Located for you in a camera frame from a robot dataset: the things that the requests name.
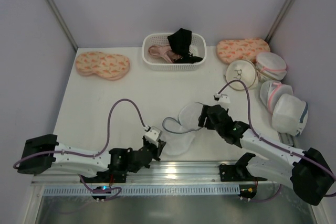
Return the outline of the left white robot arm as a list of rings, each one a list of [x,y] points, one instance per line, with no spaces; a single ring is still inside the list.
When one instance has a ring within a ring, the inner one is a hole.
[[[113,148],[99,154],[61,144],[56,135],[48,134],[27,140],[14,168],[21,174],[37,175],[52,170],[102,181],[102,176],[137,173],[143,167],[150,168],[152,160],[160,160],[166,142],[147,135],[142,139],[139,150]]]

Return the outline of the white mesh bag blue trim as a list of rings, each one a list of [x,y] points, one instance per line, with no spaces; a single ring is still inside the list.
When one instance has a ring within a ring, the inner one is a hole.
[[[163,141],[166,145],[163,153],[168,156],[180,156],[186,153],[201,129],[198,118],[201,115],[204,104],[194,102],[186,105],[177,118],[166,117],[162,122]]]

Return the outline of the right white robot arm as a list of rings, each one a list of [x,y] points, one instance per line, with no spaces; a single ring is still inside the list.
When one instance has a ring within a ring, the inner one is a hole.
[[[249,152],[237,162],[238,174],[260,177],[291,188],[306,203],[317,206],[330,197],[335,175],[316,149],[307,151],[264,139],[252,126],[233,121],[220,105],[204,105],[198,125],[214,130],[230,145]]]

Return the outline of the black bra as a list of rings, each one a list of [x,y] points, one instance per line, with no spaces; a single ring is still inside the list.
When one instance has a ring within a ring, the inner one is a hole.
[[[178,64],[194,64],[201,62],[203,59],[198,56],[193,56],[190,53],[190,45],[192,42],[192,32],[187,29],[180,28],[177,32],[167,37],[172,51],[181,56],[176,61]]]

